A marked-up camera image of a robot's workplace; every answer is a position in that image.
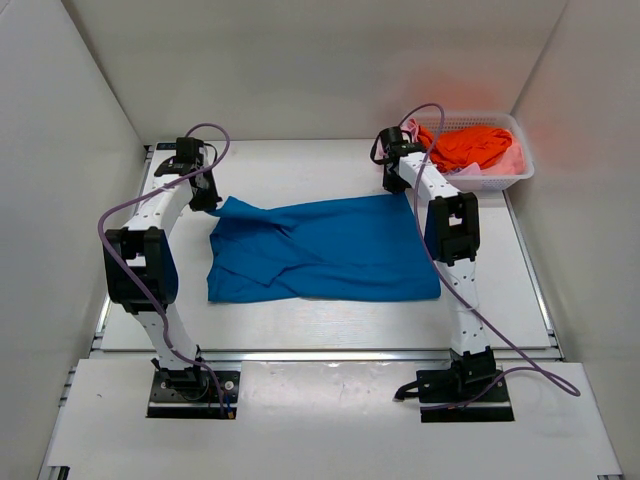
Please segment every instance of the white wall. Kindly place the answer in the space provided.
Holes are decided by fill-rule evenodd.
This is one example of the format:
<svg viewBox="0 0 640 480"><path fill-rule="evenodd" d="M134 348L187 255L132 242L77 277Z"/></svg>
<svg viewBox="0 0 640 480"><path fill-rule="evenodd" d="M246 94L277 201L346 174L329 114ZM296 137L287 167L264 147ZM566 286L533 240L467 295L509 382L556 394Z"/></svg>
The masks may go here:
<svg viewBox="0 0 640 480"><path fill-rule="evenodd" d="M135 192L143 157L62 4L10 1L0 13L2 479L38 474L105 292L97 219Z"/></svg>
<svg viewBox="0 0 640 480"><path fill-rule="evenodd" d="M565 0L64 0L148 143L371 138L421 101L509 112Z"/></svg>
<svg viewBox="0 0 640 480"><path fill-rule="evenodd" d="M640 3L571 1L515 113L537 160L512 192L518 218L566 353L640 478Z"/></svg>

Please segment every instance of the red cloth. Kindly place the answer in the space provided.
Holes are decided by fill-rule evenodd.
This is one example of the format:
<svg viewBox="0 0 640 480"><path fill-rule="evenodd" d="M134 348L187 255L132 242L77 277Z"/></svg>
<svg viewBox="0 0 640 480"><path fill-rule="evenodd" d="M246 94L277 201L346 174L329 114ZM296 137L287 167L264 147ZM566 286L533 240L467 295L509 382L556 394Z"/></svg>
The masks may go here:
<svg viewBox="0 0 640 480"><path fill-rule="evenodd" d="M477 163L481 169L489 168L511 146L511 139L507 130L483 125L446 132L440 135L432 150L431 161L442 173L454 172L472 163ZM420 125L418 141L429 147L433 134Z"/></svg>

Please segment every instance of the purple cable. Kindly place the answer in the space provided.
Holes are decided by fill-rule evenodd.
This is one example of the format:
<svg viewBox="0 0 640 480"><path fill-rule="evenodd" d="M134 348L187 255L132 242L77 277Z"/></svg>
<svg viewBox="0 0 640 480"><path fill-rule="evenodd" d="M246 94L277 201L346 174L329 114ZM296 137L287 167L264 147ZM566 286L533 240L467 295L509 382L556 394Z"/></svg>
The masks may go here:
<svg viewBox="0 0 640 480"><path fill-rule="evenodd" d="M120 210L122 210L124 208L130 207L131 205L135 205L137 203L140 203L140 202L143 202L145 200L148 200L149 198L155 197L159 193L163 192L165 189L172 188L172 187L176 186L177 184L179 184L180 182L184 182L186 180L189 180L190 178L193 178L196 175L200 175L201 173L206 173L206 172L208 172L210 170L213 170L213 168L222 161L222 159L225 157L225 155L229 151L229 145L231 144L231 137L229 137L229 134L227 133L227 131L224 128L222 128L220 125L216 125L215 123L199 123L199 124L195 125L194 127L192 127L191 129L189 129L189 131L185 134L185 137L191 136L191 134L193 132L195 132L197 129L202 128L202 127L215 128L215 129L219 130L220 132L222 132L222 135L224 135L224 139L225 139L226 144L224 146L224 150L222 151L220 156L218 156L217 160L215 162L213 162L211 165L207 165L206 167L202 167L201 169L195 170L195 171L185 175L184 177L180 177L177 180L174 180L172 182L169 182L169 183L165 184L162 188L156 188L155 190L152 190L149 193L145 193L144 195L141 195L141 196L139 196L137 198L134 198L134 199L129 200L127 202L121 203L120 205L116 205L115 207L110 208L109 210L104 212L102 214L102 216L100 217L100 220L98 220L98 236L100 237L100 241L102 242L102 245L104 246L105 250L107 252L109 252L109 255L111 255L113 257L113 259L120 266L120 268L122 268L124 273L127 274L127 276L131 279L131 281L144 294L144 296L147 297L149 302L151 302L151 305L153 305L153 308L156 310L156 312L158 312L158 315L160 315L160 318L162 318L162 327L163 327L162 338L164 340L164 343L169 348L169 350L171 350L171 353L173 353L173 355L175 355L176 358L182 360L183 362L186 362L186 363L188 363L190 365L193 365L193 366L196 366L196 367L203 368L203 369L205 369L207 372L209 372L211 374L211 377L213 377L213 383L216 386L216 391L218 392L218 399L220 401L220 412L224 415L224 409L223 409L223 406L222 406L223 393L222 393L222 388L220 387L220 382L218 381L218 377L217 377L216 373L205 362L198 362L197 360L192 360L190 358L187 358L184 355L182 355L182 353L180 353L178 350L176 350L174 348L173 343L171 342L171 338L169 338L169 318L167 317L167 314L165 313L164 308L162 308L162 305L160 305L160 302L158 302L158 300L156 300L156 298L153 296L153 293L151 293L151 291L145 286L145 284L142 282L142 280L140 280L140 278L138 278L138 276L134 273L134 271L131 270L131 268L129 268L129 266L127 265L127 262L125 262L120 257L120 255L118 255L118 252L116 252L116 250L109 243L109 240L107 240L107 237L106 237L105 231L104 231L105 221L107 220L107 218L109 218L114 213L116 213L116 212L118 212L118 211L120 211Z"/></svg>
<svg viewBox="0 0 640 480"><path fill-rule="evenodd" d="M533 372L540 373L547 380L549 380L551 383L553 383L556 387L560 388L562 391L564 391L564 392L566 392L569 395L572 395L574 397L579 397L581 395L581 393L580 393L580 390L578 390L578 388L575 385L573 385L571 382L569 382L567 379L561 377L560 375L557 375L557 374L555 374L553 372L545 370L540 365L538 365L521 348L516 346L500 330L498 330L489 320L487 320L484 317L484 315L482 315L469 302L467 302L458 292L456 292L456 290L453 288L453 286L447 281L446 278L444 278L444 276L442 275L440 270L438 270L438 267L436 266L436 263L433 260L433 257L431 257L431 253L429 252L429 249L427 248L427 244L424 242L424 239L422 237L422 227L420 226L420 217L418 215L418 195L415 192L418 191L418 188L420 186L420 180L422 179L422 174L424 172L425 167L427 166L427 162L429 161L429 155L431 154L431 151L433 150L433 147L436 145L436 142L438 141L438 138L440 138L440 134L442 133L442 131L444 129L444 109L442 108L441 105L439 105L437 103L425 103L423 105L420 105L420 106L414 108L409 113L407 113L404 116L404 118L400 121L398 126L402 126L402 124L411 115L413 115L418 110L422 110L423 108L426 108L426 107L436 107L438 110L440 110L440 124L438 125L438 130L436 131L436 133L435 133L435 135L433 137L433 142L431 142L431 145L429 145L429 148L427 149L427 153L425 154L424 159L422 160L422 164L420 165L420 170L418 170L418 177L416 179L416 184L413 187L413 191L414 191L414 195L413 195L413 212L414 212L414 217L415 217L415 220L416 220L416 228L418 230L418 235L420 235L420 238L422 239L420 244L422 245L422 248L424 249L425 253L427 254L427 258L429 259L429 262L431 263L431 266L433 267L433 269L435 270L436 274L438 275L438 278L440 278L440 281L447 288L447 290L449 290L449 292L451 292L451 294L464 307L466 307L468 310L470 310L478 318L478 320L480 320L484 325L489 327L489 329L493 333L495 333L498 336L498 338L500 338L500 340L502 340L509 347L511 347L516 353L518 353L518 355L520 355L522 357L523 360L527 361L531 366L530 367L513 367L513 368L510 368L508 370L505 370L504 372L499 374L496 378L494 378L493 381L489 385L487 385L484 390L482 390L482 392L480 392L478 395L476 395L475 397L471 398L470 400L466 400L464 402L458 402L458 403L448 403L448 404L444 404L444 405L436 405L436 406L433 406L433 407L423 407L423 408L425 410L443 410L443 409L449 409L449 408L466 407L470 403L475 402L480 397L482 397L484 394L486 394L499 381L501 381L506 375L508 375L510 373L513 373L513 372L521 372L521 371L533 371Z"/></svg>

